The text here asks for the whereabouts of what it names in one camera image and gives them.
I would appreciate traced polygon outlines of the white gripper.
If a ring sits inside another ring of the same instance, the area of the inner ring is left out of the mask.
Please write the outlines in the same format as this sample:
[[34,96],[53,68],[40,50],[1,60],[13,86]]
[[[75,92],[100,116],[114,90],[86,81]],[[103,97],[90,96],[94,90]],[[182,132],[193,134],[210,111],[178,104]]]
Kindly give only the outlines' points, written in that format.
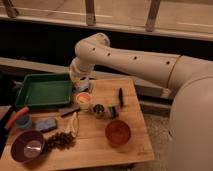
[[71,63],[69,66],[69,76],[71,81],[73,82],[73,85],[82,79],[83,77],[87,77],[76,64]]

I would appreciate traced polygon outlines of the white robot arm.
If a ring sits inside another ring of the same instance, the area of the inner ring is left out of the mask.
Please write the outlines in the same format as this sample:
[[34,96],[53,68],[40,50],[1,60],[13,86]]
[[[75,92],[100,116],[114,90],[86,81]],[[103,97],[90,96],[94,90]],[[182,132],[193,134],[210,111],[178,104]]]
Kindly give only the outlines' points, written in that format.
[[106,66],[174,93],[170,113],[168,171],[213,171],[213,61],[110,46],[97,33],[75,45],[72,81]]

